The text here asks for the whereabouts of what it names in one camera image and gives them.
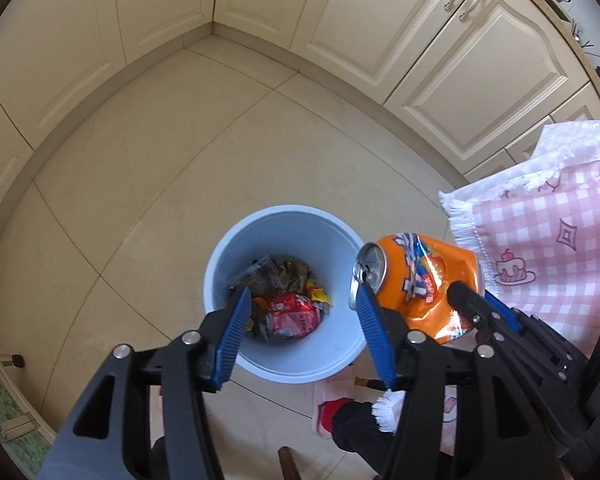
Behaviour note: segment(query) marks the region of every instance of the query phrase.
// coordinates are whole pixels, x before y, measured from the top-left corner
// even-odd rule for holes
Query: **slipper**
[[[349,365],[337,374],[314,383],[314,414],[311,418],[314,433],[321,438],[331,438],[331,433],[320,424],[320,406],[330,400],[353,399],[356,374]]]

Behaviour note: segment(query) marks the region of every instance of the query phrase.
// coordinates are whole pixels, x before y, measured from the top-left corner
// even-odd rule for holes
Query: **bolt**
[[[407,334],[407,339],[414,345],[419,345],[427,340],[427,336],[425,336],[424,332],[421,332],[420,330],[411,330]]]
[[[118,345],[113,349],[113,356],[116,359],[124,359],[129,354],[131,354],[131,346],[129,345]]]
[[[480,345],[478,346],[477,351],[478,355],[483,359],[490,359],[495,354],[493,348],[489,345]]]
[[[185,345],[195,345],[196,343],[199,343],[201,339],[202,336],[195,330],[189,330],[182,334],[182,341]]]

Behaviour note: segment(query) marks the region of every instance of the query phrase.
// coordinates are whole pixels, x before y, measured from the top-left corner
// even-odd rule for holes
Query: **person's leg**
[[[333,441],[340,449],[358,453],[378,474],[382,474],[392,433],[383,433],[371,413],[371,402],[343,404],[331,419]]]

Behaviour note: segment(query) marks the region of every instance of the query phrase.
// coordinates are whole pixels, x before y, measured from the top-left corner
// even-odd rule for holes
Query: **orange can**
[[[482,271],[471,251],[423,235],[389,235],[365,244],[353,273],[352,308],[358,282],[367,282],[381,306],[399,311],[410,329],[421,330],[440,344],[472,328],[448,304],[448,286],[461,281],[484,295]]]

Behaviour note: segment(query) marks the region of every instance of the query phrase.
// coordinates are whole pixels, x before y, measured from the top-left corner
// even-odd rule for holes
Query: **light blue trash can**
[[[244,339],[237,364],[278,383],[310,383],[352,362],[365,347],[349,308],[351,271],[360,237],[335,216],[313,207],[280,205],[255,212],[227,231],[206,266],[205,312],[226,307],[229,280],[266,254],[304,260],[333,300],[318,328],[299,340],[267,343]]]

